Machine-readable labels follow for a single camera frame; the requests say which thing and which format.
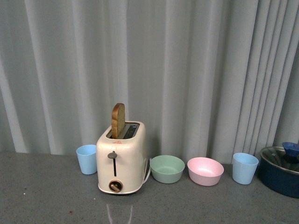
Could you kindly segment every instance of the toast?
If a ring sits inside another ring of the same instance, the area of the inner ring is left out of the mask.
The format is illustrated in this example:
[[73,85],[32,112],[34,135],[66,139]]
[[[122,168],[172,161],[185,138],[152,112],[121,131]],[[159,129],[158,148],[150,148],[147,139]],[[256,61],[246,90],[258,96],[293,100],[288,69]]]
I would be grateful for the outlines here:
[[125,121],[125,105],[117,103],[112,110],[111,134],[113,139],[118,139],[118,136],[125,128]]

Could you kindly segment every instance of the blue cup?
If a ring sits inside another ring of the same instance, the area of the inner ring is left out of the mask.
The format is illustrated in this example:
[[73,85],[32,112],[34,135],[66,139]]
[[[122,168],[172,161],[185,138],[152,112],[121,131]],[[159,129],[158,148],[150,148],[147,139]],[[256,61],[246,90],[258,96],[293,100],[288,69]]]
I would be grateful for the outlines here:
[[250,184],[258,165],[258,159],[247,153],[233,156],[233,179],[240,184]]
[[81,172],[83,174],[89,175],[97,172],[96,151],[96,145],[85,145],[76,150]]

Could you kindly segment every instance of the glass lid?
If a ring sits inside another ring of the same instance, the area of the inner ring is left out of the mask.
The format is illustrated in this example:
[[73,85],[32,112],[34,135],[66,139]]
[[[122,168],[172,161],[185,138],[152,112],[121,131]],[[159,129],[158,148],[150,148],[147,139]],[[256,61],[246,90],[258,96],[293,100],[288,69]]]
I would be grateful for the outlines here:
[[299,155],[290,156],[283,147],[266,147],[261,151],[261,157],[268,163],[288,173],[299,175]]

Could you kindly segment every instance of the toaster knob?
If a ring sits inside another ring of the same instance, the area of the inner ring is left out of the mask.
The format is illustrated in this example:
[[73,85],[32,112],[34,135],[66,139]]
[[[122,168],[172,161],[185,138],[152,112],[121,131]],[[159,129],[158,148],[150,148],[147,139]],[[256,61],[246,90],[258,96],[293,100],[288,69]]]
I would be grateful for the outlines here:
[[122,182],[118,180],[113,180],[109,183],[109,188],[112,192],[118,193],[122,190]]
[[112,153],[108,154],[108,158],[109,159],[115,159],[117,157],[117,154],[115,153],[115,151],[113,151]]

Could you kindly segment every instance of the toaster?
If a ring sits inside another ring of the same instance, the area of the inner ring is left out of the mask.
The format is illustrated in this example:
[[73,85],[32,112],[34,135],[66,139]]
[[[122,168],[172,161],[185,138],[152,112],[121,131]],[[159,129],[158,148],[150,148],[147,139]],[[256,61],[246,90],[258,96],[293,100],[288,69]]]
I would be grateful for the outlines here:
[[109,194],[131,194],[144,183],[147,170],[145,126],[126,121],[118,139],[113,139],[111,126],[97,142],[99,189]]

